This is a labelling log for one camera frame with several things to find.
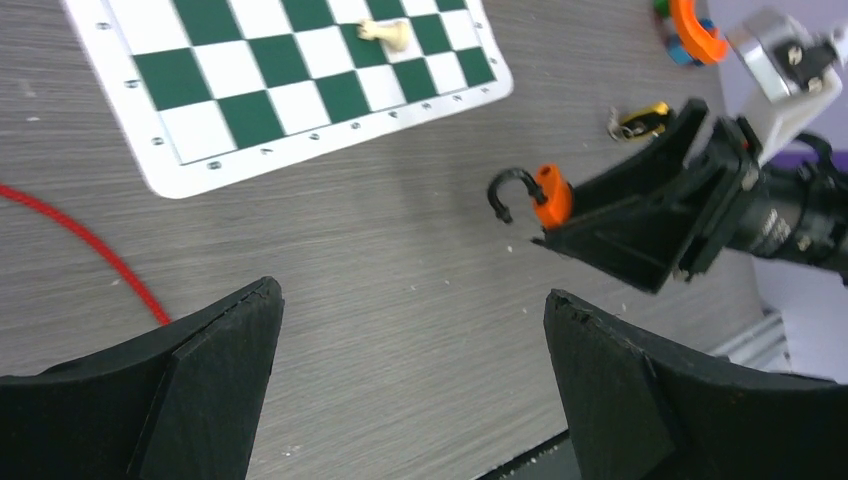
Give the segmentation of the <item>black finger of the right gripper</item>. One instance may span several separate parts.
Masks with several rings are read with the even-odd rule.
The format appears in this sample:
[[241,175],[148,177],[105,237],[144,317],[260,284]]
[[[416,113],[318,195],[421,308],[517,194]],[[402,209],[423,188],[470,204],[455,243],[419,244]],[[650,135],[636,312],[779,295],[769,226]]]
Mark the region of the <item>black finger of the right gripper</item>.
[[695,97],[687,99],[680,109],[672,109],[676,115],[664,133],[646,138],[633,155],[572,188],[574,219],[648,195],[679,175],[709,107],[704,99]]
[[619,206],[575,216],[532,243],[655,294],[678,266],[695,224],[686,210]]

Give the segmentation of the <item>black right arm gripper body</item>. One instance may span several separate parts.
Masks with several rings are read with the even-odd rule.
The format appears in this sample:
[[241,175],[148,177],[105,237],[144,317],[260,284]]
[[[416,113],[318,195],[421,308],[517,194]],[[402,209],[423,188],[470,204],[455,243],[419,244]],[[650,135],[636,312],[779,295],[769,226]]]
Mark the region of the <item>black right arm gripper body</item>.
[[706,273],[728,246],[742,216],[759,189],[762,145],[744,116],[719,118],[698,160],[699,172],[716,171],[693,192],[705,204],[699,209],[691,242],[672,271],[672,278],[690,282]]

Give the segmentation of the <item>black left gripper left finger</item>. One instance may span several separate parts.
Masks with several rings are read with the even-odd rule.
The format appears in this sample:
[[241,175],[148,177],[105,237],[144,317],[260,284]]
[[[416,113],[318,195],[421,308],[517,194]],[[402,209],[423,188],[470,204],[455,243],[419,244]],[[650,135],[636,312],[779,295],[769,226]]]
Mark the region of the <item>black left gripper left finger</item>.
[[1,380],[5,479],[242,479],[281,331],[279,283]]

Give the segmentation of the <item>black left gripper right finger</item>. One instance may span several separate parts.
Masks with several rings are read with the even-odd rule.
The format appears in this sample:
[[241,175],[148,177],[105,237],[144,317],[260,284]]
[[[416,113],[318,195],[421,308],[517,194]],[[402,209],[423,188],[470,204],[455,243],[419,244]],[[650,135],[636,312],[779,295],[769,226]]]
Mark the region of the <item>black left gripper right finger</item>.
[[843,479],[847,389],[755,370],[563,290],[544,328],[585,479]]

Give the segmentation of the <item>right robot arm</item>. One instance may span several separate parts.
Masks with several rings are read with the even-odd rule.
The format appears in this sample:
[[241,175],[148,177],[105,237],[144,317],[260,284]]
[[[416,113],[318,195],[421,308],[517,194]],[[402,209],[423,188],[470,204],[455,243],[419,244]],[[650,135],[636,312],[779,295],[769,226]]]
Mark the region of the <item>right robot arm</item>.
[[[642,291],[691,279],[725,248],[845,275],[847,177],[830,148],[797,170],[760,167],[743,119],[720,118],[687,152],[707,114],[692,99],[644,150],[576,187],[571,218],[540,244]],[[768,373],[633,326],[563,290],[544,327],[585,479],[843,479],[847,389]]]

